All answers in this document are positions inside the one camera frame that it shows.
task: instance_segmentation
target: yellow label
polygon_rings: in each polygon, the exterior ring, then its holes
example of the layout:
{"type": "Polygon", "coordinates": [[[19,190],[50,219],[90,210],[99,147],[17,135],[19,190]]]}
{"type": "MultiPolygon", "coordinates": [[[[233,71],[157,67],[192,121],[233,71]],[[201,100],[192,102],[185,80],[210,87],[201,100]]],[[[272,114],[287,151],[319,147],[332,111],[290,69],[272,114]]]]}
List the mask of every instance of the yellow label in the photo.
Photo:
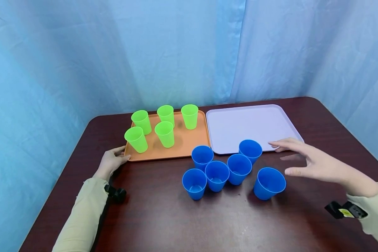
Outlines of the yellow label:
{"type": "Polygon", "coordinates": [[[347,209],[339,209],[339,211],[348,218],[354,218],[354,216],[347,209]]]}

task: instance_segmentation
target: green plastic cup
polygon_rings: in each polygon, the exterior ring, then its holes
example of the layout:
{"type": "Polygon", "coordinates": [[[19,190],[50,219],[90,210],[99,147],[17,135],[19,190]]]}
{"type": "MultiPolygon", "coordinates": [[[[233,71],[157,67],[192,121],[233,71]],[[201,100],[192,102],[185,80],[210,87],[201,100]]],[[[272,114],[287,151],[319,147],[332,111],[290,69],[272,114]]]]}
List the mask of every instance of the green plastic cup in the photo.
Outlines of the green plastic cup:
{"type": "Polygon", "coordinates": [[[143,129],[144,135],[151,133],[151,124],[147,111],[136,111],[133,113],[131,119],[134,122],[134,125],[143,129]]]}
{"type": "Polygon", "coordinates": [[[148,145],[141,127],[131,127],[125,133],[125,139],[138,152],[147,151],[148,145]]]}
{"type": "Polygon", "coordinates": [[[199,108],[193,104],[187,104],[181,108],[183,121],[185,122],[185,127],[188,130],[193,130],[197,126],[197,113],[199,108]]]}
{"type": "Polygon", "coordinates": [[[171,148],[175,144],[174,127],[170,122],[160,122],[154,128],[155,133],[165,148],[171,148]]]}
{"type": "Polygon", "coordinates": [[[157,114],[162,122],[170,122],[175,127],[174,108],[170,105],[164,105],[157,109],[157,114]]]}

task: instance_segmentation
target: black clip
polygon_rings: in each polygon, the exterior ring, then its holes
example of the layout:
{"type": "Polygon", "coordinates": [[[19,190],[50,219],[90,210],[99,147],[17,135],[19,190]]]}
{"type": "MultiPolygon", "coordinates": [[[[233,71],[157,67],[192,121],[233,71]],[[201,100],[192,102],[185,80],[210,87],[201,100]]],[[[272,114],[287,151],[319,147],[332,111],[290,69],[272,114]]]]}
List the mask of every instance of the black clip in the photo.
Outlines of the black clip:
{"type": "Polygon", "coordinates": [[[111,185],[105,185],[105,191],[108,193],[108,197],[112,197],[115,202],[123,203],[126,198],[126,190],[123,188],[116,189],[111,185]]]}
{"type": "Polygon", "coordinates": [[[330,202],[325,209],[335,218],[341,219],[344,217],[348,218],[364,218],[368,214],[366,211],[356,206],[352,202],[348,201],[343,206],[338,204],[336,201],[330,202]]]}

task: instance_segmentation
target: wrist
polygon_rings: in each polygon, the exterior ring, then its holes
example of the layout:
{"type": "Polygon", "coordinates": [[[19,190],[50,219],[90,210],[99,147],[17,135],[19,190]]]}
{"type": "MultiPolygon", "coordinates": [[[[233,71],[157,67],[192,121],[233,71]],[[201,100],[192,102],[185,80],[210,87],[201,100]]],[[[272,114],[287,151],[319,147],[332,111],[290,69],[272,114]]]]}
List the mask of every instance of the wrist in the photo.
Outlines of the wrist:
{"type": "Polygon", "coordinates": [[[101,178],[102,180],[109,182],[109,179],[111,178],[111,174],[109,172],[105,172],[103,170],[98,169],[92,177],[101,178]]]}
{"type": "Polygon", "coordinates": [[[378,194],[378,183],[354,168],[341,185],[353,196],[374,197],[378,194]]]}

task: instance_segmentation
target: plastic cup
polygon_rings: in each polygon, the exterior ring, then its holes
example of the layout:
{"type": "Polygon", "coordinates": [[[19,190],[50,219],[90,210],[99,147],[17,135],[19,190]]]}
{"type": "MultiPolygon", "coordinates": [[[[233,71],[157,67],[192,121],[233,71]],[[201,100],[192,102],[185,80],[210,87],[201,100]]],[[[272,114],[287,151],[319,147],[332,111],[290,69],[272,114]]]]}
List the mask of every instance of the plastic cup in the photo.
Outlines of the plastic cup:
{"type": "Polygon", "coordinates": [[[185,127],[188,130],[193,130],[197,126],[197,113],[199,108],[193,104],[187,104],[181,108],[183,121],[185,122],[185,127]]]}
{"type": "Polygon", "coordinates": [[[175,128],[174,108],[170,105],[164,105],[157,109],[157,114],[162,122],[170,122],[175,128]]]}
{"type": "Polygon", "coordinates": [[[209,188],[218,193],[221,191],[228,180],[230,171],[226,164],[220,161],[210,162],[205,169],[205,174],[209,184],[209,188]]]}
{"type": "Polygon", "coordinates": [[[165,148],[171,148],[175,144],[174,127],[170,122],[160,122],[154,128],[155,133],[165,148]]]}
{"type": "Polygon", "coordinates": [[[200,145],[193,149],[192,160],[195,163],[195,167],[204,172],[206,165],[213,161],[214,152],[209,146],[200,145]]]}
{"type": "Polygon", "coordinates": [[[258,172],[253,193],[259,199],[267,201],[274,195],[284,191],[286,184],[281,172],[271,167],[264,167],[258,172]]]}
{"type": "Polygon", "coordinates": [[[142,128],[129,128],[125,133],[125,139],[138,153],[147,151],[148,145],[142,128]]]}
{"type": "Polygon", "coordinates": [[[262,155],[262,147],[257,141],[247,139],[239,144],[239,154],[247,157],[253,165],[262,155]]]}
{"type": "Polygon", "coordinates": [[[151,124],[147,111],[139,110],[134,112],[131,120],[134,122],[134,125],[143,129],[144,135],[151,133],[151,124]]]}
{"type": "Polygon", "coordinates": [[[227,166],[230,170],[228,181],[235,186],[240,185],[252,170],[252,163],[242,154],[234,154],[229,157],[227,166]]]}
{"type": "Polygon", "coordinates": [[[201,199],[206,188],[207,178],[204,172],[199,169],[187,170],[182,177],[183,188],[188,192],[189,197],[197,201],[201,199]]]}

